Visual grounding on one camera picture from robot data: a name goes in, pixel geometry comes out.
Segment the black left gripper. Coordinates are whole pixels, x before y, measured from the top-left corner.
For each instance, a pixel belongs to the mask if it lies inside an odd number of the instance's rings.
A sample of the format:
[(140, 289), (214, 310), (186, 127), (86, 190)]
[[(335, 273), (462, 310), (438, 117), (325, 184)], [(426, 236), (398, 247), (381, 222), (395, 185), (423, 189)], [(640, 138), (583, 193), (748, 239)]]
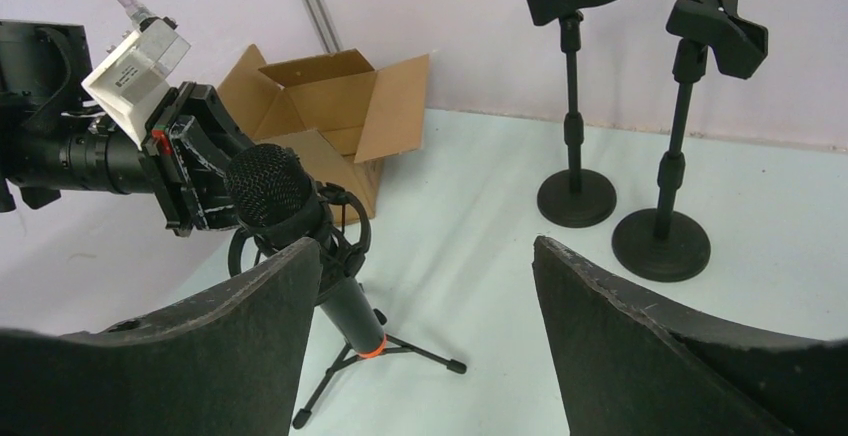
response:
[(151, 194), (177, 236), (238, 217), (224, 172), (249, 138), (216, 89), (166, 87), (132, 140), (83, 88), (92, 65), (81, 25), (1, 24), (1, 208), (42, 208), (65, 191)]

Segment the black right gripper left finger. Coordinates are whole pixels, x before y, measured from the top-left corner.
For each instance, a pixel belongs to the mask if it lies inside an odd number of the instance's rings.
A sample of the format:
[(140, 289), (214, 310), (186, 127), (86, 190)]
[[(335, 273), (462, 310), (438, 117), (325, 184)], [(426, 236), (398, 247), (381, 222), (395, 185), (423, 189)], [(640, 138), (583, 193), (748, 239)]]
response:
[(286, 435), (321, 265), (301, 239), (108, 331), (1, 333), (5, 435)]

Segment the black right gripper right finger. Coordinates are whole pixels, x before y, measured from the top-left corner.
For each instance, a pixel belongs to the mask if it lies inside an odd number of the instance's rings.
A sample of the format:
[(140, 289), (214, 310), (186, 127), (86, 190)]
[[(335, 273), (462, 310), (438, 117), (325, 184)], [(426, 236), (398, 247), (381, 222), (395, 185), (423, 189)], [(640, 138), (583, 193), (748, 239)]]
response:
[(538, 305), (574, 435), (843, 435), (847, 343), (722, 319), (540, 236)]

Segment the black round-base clamp stand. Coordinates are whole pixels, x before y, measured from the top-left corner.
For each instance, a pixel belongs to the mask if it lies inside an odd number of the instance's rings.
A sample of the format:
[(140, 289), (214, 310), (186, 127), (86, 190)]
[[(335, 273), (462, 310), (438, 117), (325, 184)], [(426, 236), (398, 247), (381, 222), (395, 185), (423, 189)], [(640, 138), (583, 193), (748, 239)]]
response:
[(674, 283), (699, 275), (711, 257), (705, 229), (675, 209), (686, 170), (683, 144), (694, 86), (705, 76), (710, 54), (722, 75), (751, 78), (768, 56), (769, 31), (740, 15), (739, 0), (676, 0), (665, 29), (679, 38), (672, 69), (678, 90), (668, 149), (658, 166), (658, 201), (624, 217), (611, 245), (634, 275)]

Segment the black tripod shock mount stand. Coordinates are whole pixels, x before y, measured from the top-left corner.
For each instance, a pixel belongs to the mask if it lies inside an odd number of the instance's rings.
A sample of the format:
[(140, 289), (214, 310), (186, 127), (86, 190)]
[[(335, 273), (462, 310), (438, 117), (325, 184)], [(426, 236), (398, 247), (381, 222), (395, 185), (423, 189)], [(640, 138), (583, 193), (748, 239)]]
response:
[(248, 223), (236, 230), (228, 248), (228, 272), (235, 276), (242, 272), (242, 254), (248, 240), (254, 241), (258, 258), (270, 257), (301, 237), (321, 244), (322, 274), (316, 306), (339, 331), (344, 346), (307, 403), (294, 416), (295, 429), (306, 425), (337, 373), (367, 359), (414, 353), (451, 372), (467, 372), (465, 363), (434, 354), (385, 331), (385, 315), (370, 304), (356, 279), (370, 250), (370, 223), (362, 222), (359, 240), (351, 243), (345, 237), (345, 227), (333, 222), (333, 206), (343, 210), (351, 207), (358, 216), (367, 217), (363, 204), (353, 193), (332, 183), (313, 183), (305, 192), (289, 191), (283, 199), (274, 202), (246, 204), (244, 207), (252, 211)]

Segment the black round-base clip stand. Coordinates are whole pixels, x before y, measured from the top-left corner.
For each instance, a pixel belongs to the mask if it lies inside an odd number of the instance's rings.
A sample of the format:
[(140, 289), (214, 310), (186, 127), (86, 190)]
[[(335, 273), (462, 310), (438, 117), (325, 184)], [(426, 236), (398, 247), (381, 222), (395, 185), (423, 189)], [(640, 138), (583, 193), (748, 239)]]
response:
[(579, 110), (578, 61), (582, 48), (582, 11), (608, 5), (617, 0), (525, 0), (532, 23), (543, 27), (552, 22), (559, 26), (560, 50), (565, 56), (567, 111), (563, 138), (567, 149), (567, 168), (547, 177), (537, 192), (537, 207), (548, 221), (567, 228), (587, 228), (608, 218), (617, 205), (617, 193), (611, 181), (582, 164), (585, 141), (584, 119)]

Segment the brown cardboard box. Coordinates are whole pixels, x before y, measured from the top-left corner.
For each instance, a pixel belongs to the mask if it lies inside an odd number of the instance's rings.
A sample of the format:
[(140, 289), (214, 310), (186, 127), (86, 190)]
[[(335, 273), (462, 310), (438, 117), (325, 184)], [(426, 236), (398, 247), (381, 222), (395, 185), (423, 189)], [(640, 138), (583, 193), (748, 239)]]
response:
[(356, 49), (269, 63), (250, 45), (218, 94), (252, 141), (292, 148), (374, 218), (385, 160), (422, 145), (429, 69), (428, 55), (377, 69)]

